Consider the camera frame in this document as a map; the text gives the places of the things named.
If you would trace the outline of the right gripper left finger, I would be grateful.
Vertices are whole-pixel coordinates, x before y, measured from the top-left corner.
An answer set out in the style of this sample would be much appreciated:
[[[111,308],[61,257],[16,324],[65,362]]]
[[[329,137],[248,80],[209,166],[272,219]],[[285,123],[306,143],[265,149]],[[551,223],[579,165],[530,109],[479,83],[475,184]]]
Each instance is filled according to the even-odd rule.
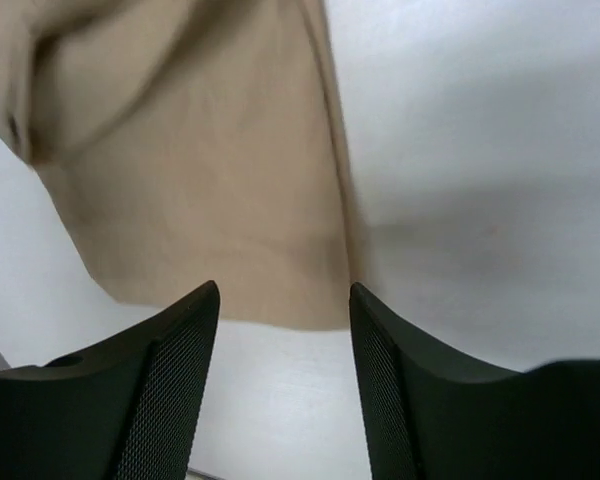
[[[206,282],[43,366],[0,371],[0,479],[182,479],[219,319]]]

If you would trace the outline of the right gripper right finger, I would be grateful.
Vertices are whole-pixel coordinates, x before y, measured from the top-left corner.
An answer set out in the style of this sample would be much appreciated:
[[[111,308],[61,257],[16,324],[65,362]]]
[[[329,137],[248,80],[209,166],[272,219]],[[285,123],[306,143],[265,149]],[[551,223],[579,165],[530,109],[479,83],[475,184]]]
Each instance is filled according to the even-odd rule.
[[[600,479],[600,360],[498,367],[358,283],[349,312],[374,478]]]

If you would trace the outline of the beige t shirt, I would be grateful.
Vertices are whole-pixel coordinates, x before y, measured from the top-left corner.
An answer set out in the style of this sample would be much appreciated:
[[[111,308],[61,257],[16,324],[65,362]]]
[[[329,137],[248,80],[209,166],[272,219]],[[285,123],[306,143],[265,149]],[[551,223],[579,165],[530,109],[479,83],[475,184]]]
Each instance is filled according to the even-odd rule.
[[[0,1],[0,138],[114,299],[348,325],[364,278],[320,1]]]

